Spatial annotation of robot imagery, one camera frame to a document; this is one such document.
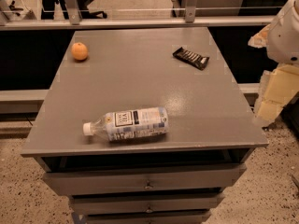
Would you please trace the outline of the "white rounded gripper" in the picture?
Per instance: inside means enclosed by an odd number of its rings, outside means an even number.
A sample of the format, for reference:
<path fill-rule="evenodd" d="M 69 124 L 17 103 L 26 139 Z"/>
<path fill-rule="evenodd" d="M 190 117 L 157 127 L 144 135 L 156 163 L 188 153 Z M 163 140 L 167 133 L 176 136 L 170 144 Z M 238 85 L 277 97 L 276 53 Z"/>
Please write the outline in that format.
<path fill-rule="evenodd" d="M 268 57 L 280 63 L 272 72 L 263 72 L 253 109 L 253 123 L 267 127 L 299 92 L 299 0 L 288 0 L 271 24 L 249 39 L 248 45 L 267 47 Z"/>

